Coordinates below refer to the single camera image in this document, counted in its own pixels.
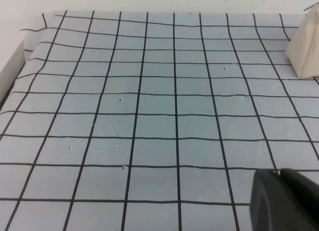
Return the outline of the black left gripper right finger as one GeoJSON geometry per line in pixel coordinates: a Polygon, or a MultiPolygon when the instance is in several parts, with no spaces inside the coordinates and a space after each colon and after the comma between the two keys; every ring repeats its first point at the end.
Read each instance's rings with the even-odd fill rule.
{"type": "Polygon", "coordinates": [[[319,229],[319,185],[290,168],[280,170],[280,180],[288,188],[297,211],[306,221],[307,231],[319,229]]]}

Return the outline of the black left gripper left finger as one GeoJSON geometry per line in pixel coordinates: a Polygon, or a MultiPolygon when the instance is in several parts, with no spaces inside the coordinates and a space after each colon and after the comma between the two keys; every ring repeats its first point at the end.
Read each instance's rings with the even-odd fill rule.
{"type": "Polygon", "coordinates": [[[254,231],[305,231],[306,221],[280,180],[280,173],[270,170],[254,173],[250,217],[254,231]]]}

